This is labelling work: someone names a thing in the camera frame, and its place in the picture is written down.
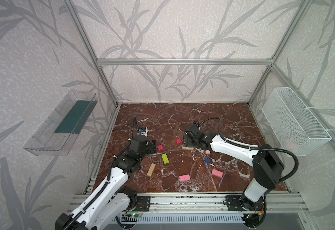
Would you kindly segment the clear plastic wall tray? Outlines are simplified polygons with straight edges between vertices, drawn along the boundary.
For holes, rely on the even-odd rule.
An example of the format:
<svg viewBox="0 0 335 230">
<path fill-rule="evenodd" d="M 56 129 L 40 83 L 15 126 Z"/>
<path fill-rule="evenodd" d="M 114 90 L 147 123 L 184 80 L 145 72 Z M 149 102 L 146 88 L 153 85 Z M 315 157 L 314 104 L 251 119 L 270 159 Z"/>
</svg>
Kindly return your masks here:
<svg viewBox="0 0 335 230">
<path fill-rule="evenodd" d="M 24 145 L 35 156 L 66 156 L 98 103 L 92 92 L 70 90 Z"/>
</svg>

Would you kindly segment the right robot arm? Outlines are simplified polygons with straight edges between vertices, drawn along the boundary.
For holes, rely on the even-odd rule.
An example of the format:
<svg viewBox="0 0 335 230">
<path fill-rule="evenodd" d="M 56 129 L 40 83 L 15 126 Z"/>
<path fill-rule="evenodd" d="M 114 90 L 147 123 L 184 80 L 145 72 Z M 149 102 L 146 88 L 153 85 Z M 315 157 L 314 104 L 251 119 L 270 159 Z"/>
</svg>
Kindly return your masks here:
<svg viewBox="0 0 335 230">
<path fill-rule="evenodd" d="M 185 134 L 195 148 L 231 156 L 253 168 L 254 178 L 240 198 L 240 205 L 247 209 L 275 189 L 278 183 L 292 177 L 299 168 L 297 156 L 286 149 L 272 148 L 267 144 L 244 144 L 225 138 L 221 133 L 204 133 L 196 125 L 191 125 Z M 285 153 L 294 160 L 293 169 L 285 176 L 282 176 L 285 166 L 277 155 L 278 152 Z"/>
</svg>

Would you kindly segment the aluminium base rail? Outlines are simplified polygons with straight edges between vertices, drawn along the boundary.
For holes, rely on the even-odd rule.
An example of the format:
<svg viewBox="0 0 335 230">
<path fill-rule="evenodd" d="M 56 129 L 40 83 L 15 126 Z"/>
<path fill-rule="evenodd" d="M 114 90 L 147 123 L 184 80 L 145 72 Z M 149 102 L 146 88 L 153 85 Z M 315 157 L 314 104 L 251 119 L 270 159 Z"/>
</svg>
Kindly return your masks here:
<svg viewBox="0 0 335 230">
<path fill-rule="evenodd" d="M 236 192 L 197 193 L 140 193 L 151 196 L 149 211 L 142 214 L 183 213 L 251 213 L 254 211 L 228 211 L 223 204 L 225 196 L 240 195 Z M 309 213 L 301 194 L 274 191 L 266 196 L 267 213 Z"/>
</svg>

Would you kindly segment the aluminium frame crossbar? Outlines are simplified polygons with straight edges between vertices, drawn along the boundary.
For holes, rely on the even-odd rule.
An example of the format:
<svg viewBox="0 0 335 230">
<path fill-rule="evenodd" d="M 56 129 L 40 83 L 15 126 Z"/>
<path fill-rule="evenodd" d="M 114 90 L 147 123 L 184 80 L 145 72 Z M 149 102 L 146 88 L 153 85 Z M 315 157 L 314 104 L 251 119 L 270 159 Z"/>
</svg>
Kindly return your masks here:
<svg viewBox="0 0 335 230">
<path fill-rule="evenodd" d="M 117 58 L 117 59 L 98 59 L 99 66 L 108 65 L 271 65 L 269 59 L 143 59 L 143 58 Z"/>
</svg>

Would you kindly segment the pink item in basket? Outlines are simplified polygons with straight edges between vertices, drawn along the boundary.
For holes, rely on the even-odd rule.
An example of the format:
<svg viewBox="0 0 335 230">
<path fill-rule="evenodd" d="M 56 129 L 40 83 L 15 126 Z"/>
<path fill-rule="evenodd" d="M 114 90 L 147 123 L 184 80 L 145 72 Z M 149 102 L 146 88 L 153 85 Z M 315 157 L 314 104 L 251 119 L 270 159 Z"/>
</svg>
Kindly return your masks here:
<svg viewBox="0 0 335 230">
<path fill-rule="evenodd" d="M 291 151 L 291 152 L 293 152 L 293 153 L 295 153 L 295 152 L 297 152 L 297 151 L 299 150 L 299 146 L 298 146 L 298 144 L 294 141 L 293 138 L 285 139 L 285 147 L 286 147 L 289 151 Z"/>
</svg>

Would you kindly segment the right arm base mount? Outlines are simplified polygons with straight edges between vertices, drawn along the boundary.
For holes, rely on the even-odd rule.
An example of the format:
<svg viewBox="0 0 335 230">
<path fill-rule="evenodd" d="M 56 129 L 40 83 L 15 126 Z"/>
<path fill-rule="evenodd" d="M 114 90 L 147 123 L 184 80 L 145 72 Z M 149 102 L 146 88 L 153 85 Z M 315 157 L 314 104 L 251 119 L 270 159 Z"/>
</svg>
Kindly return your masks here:
<svg viewBox="0 0 335 230">
<path fill-rule="evenodd" d="M 223 204 L 228 208 L 228 211 L 254 211 L 263 210 L 265 201 L 263 196 L 257 202 L 252 202 L 244 195 L 227 195 Z"/>
</svg>

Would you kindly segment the lime green block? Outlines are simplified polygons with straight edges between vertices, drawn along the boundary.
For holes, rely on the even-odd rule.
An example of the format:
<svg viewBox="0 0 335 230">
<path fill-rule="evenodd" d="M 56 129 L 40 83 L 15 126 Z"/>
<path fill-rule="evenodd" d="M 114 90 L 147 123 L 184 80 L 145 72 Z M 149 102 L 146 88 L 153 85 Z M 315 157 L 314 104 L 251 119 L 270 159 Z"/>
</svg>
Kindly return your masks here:
<svg viewBox="0 0 335 230">
<path fill-rule="evenodd" d="M 163 159 L 163 163 L 164 164 L 169 164 L 169 159 L 168 159 L 168 156 L 166 154 L 162 154 L 162 159 Z"/>
</svg>

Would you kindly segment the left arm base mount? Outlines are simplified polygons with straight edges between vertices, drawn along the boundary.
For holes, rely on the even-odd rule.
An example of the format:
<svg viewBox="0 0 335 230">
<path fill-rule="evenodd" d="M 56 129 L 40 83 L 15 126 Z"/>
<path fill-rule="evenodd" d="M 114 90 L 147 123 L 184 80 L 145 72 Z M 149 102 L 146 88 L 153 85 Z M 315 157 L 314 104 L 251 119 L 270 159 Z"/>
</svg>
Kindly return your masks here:
<svg viewBox="0 0 335 230">
<path fill-rule="evenodd" d="M 127 210 L 132 211 L 149 211 L 151 205 L 151 196 L 135 196 L 130 199 L 129 206 Z"/>
</svg>

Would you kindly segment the natural wood block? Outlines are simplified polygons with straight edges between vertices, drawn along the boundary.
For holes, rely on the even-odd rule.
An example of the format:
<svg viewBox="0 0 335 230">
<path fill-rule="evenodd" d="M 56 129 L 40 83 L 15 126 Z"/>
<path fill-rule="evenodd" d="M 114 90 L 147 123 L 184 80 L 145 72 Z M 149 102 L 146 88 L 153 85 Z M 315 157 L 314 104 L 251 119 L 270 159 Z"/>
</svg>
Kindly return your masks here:
<svg viewBox="0 0 335 230">
<path fill-rule="evenodd" d="M 148 172 L 147 172 L 147 176 L 151 177 L 153 172 L 154 172 L 154 169 L 155 169 L 156 165 L 154 163 L 152 163 L 148 169 Z"/>
<path fill-rule="evenodd" d="M 183 144 L 182 149 L 183 150 L 193 150 L 194 146 L 189 145 L 189 144 Z"/>
</svg>

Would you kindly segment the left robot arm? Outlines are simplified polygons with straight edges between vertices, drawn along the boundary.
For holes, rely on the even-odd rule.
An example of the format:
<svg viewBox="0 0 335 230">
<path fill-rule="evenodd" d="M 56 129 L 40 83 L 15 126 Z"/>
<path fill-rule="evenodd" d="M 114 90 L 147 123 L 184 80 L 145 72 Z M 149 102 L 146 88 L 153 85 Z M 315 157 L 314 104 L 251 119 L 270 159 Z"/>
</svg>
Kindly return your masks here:
<svg viewBox="0 0 335 230">
<path fill-rule="evenodd" d="M 140 170 L 145 156 L 157 151 L 155 140 L 138 134 L 116 156 L 109 166 L 106 178 L 91 195 L 71 214 L 63 213 L 55 222 L 57 230 L 103 230 L 122 211 L 137 205 L 137 193 L 125 183 Z"/>
</svg>

